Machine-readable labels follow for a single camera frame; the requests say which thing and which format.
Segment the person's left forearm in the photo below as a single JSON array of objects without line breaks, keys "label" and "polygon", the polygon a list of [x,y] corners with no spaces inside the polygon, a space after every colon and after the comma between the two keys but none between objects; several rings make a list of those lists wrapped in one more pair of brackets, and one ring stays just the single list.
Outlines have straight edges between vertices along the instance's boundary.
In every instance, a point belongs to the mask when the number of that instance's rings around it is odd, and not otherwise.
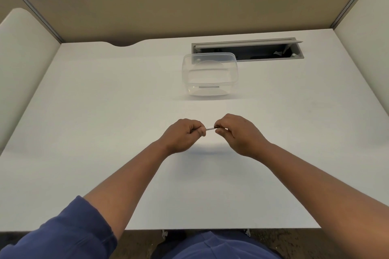
[{"label": "person's left forearm", "polygon": [[102,215],[117,239],[122,236],[149,183],[168,156],[167,146],[157,140],[84,196]]}]

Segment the person's blue sleeve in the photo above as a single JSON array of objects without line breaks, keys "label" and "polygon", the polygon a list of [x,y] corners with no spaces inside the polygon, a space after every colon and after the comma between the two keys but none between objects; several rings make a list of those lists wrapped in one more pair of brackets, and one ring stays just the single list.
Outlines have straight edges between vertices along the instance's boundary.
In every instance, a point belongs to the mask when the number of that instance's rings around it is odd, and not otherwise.
[{"label": "person's blue sleeve", "polygon": [[104,217],[77,196],[56,217],[5,246],[0,259],[109,259],[117,245]]}]

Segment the person's blue clothing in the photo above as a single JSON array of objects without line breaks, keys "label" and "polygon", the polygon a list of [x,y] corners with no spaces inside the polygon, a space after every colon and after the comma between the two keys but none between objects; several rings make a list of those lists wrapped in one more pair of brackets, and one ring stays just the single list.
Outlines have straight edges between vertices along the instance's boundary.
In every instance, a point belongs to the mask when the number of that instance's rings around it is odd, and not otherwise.
[{"label": "person's blue clothing", "polygon": [[284,259],[244,230],[163,230],[164,241],[150,259]]}]

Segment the person's right hand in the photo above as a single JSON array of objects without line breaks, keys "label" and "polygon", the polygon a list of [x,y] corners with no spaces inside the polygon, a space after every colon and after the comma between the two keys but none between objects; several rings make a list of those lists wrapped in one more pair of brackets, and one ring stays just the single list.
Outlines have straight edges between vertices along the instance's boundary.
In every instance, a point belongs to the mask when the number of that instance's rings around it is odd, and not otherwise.
[{"label": "person's right hand", "polygon": [[217,127],[215,132],[222,136],[238,154],[258,161],[266,159],[271,143],[249,120],[232,114],[231,127]]}]

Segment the clear plastic container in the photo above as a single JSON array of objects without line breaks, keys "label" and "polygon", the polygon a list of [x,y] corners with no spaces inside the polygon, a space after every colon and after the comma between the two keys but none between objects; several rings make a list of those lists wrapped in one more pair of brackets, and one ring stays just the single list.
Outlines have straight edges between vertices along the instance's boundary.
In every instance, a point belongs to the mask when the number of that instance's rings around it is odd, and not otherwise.
[{"label": "clear plastic container", "polygon": [[182,82],[188,95],[216,97],[231,94],[239,80],[233,53],[196,53],[182,61]]}]

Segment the person's right forearm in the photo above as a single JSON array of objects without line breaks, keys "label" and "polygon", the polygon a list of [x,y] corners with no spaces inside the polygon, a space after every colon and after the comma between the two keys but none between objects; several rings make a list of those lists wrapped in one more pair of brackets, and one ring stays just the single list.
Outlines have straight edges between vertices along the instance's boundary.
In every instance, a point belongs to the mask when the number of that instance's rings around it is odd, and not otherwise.
[{"label": "person's right forearm", "polygon": [[348,256],[389,259],[389,206],[275,144],[266,144],[258,160]]}]

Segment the person's left hand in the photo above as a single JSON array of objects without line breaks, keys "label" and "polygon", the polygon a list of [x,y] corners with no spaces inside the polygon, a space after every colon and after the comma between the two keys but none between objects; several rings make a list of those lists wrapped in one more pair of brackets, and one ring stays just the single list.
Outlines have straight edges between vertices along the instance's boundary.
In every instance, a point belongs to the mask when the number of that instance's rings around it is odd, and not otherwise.
[{"label": "person's left hand", "polygon": [[157,140],[166,155],[188,150],[201,137],[206,136],[206,127],[190,128],[190,119],[179,119],[170,125]]}]

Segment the cream side divider panel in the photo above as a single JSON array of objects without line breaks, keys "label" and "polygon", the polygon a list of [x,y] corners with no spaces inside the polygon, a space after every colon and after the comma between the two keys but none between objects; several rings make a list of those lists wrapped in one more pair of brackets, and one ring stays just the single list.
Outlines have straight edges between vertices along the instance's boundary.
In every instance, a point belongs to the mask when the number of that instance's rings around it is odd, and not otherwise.
[{"label": "cream side divider panel", "polygon": [[25,9],[12,9],[0,23],[0,155],[60,45]]},{"label": "cream side divider panel", "polygon": [[358,0],[335,33],[389,115],[389,0]]}]

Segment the beige desk partition panel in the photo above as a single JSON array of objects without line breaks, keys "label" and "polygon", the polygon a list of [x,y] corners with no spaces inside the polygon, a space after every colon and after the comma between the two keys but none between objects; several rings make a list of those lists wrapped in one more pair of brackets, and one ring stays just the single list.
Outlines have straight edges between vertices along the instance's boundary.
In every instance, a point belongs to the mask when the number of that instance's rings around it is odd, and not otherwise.
[{"label": "beige desk partition panel", "polygon": [[20,7],[61,42],[127,46],[146,39],[336,27],[356,0],[0,0]]}]

